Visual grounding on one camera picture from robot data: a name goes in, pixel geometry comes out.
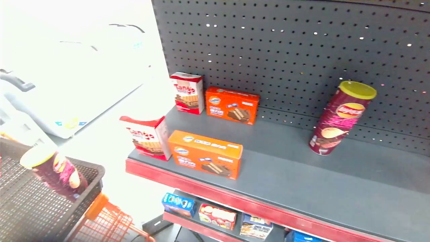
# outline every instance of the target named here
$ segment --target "red shelf edge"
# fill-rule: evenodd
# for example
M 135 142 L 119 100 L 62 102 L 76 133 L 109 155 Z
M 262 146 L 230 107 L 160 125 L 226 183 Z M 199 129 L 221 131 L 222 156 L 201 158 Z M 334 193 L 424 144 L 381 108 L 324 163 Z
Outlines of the red shelf edge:
M 228 236 L 227 234 L 218 232 L 216 230 L 212 230 L 212 229 L 204 227 L 204 226 L 202 226 L 202 225 L 200 225 L 198 223 L 189 221 L 187 219 L 184 219 L 184 218 L 182 218 L 180 216 L 173 215 L 173 214 L 168 213 L 168 212 L 164 212 L 163 219 L 167 220 L 169 222 L 172 222 L 172 223 L 179 224 L 179 225 L 181 225 L 181 226 L 183 226 L 183 227 L 185 227 L 187 229 L 190 229 L 190 230 L 192 230 L 194 232 L 197 232 L 199 234 L 203 234 L 203 235 L 205 235 L 207 237 L 214 238 L 214 239 L 217 239 L 217 240 L 220 240 L 220 241 L 225 241 L 225 242 L 242 242 L 241 240 L 237 240 L 237 239 L 235 239 L 233 237 Z
M 294 228 L 296 230 L 332 241 L 390 242 L 390 240 L 387 239 L 329 224 L 327 222 L 260 202 L 225 189 L 220 189 L 215 186 L 204 184 L 202 182 L 130 158 L 126 159 L 126 172 L 180 189 L 183 192 L 198 197 L 207 198 L 212 201 L 222 201 L 222 204 L 235 208 L 239 211 L 244 211 L 257 217 L 270 220 L 276 224 Z

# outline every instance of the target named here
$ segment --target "black pegboard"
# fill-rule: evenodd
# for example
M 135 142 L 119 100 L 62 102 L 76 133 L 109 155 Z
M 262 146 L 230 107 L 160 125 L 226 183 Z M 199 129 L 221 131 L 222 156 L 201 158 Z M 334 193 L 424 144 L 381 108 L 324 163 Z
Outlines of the black pegboard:
M 301 115 L 308 129 L 341 81 L 361 81 L 378 96 L 349 137 L 430 155 L 429 1 L 153 4 L 170 73 L 258 93 L 260 119 L 270 110 Z

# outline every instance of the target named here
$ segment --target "snack box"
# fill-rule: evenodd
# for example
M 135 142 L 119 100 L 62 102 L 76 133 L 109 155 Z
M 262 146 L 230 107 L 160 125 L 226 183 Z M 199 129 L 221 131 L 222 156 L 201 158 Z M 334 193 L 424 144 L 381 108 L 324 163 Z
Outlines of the snack box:
M 175 72 L 170 80 L 176 90 L 176 108 L 179 111 L 201 114 L 205 108 L 203 77 Z
M 233 230 L 236 221 L 236 213 L 227 209 L 201 204 L 199 209 L 200 221 L 218 225 L 222 228 Z
M 209 116 L 253 125 L 260 95 L 219 87 L 206 90 L 206 112 Z
M 175 130 L 169 146 L 178 165 L 234 180 L 239 175 L 242 145 Z
M 249 214 L 244 214 L 240 235 L 265 240 L 272 229 L 273 224 L 271 222 Z
M 293 230 L 287 234 L 285 242 L 322 242 L 322 239 Z
M 168 161 L 172 153 L 167 143 L 169 131 L 164 116 L 157 120 L 140 121 L 122 116 L 120 121 L 130 132 L 137 151 L 143 155 Z
M 161 203 L 164 206 L 164 210 L 174 212 L 185 217 L 192 218 L 196 213 L 194 200 L 175 194 L 166 193 Z

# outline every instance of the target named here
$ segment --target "orange basket handle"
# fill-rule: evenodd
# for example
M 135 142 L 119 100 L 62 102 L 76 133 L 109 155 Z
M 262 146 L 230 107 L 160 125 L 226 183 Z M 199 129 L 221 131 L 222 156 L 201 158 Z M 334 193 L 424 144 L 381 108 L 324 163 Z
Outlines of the orange basket handle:
M 147 238 L 149 242 L 156 242 L 154 238 L 152 238 L 151 236 L 149 236 L 149 234 L 143 230 L 140 230 L 134 226 L 130 226 L 129 229 L 133 230 L 134 232 L 142 235 L 143 237 Z
M 103 193 L 100 193 L 92 202 L 91 206 L 85 212 L 85 218 L 89 220 L 95 220 L 100 212 L 103 210 L 105 205 L 108 203 L 109 198 Z

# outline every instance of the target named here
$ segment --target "orange shopping cart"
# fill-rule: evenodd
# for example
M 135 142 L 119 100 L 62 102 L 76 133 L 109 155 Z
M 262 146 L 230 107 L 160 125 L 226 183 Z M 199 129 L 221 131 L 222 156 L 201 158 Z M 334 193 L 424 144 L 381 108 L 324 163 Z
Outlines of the orange shopping cart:
M 131 231 L 144 237 L 147 242 L 155 242 L 148 233 L 134 226 L 128 214 L 100 193 L 71 233 L 68 242 L 122 242 Z

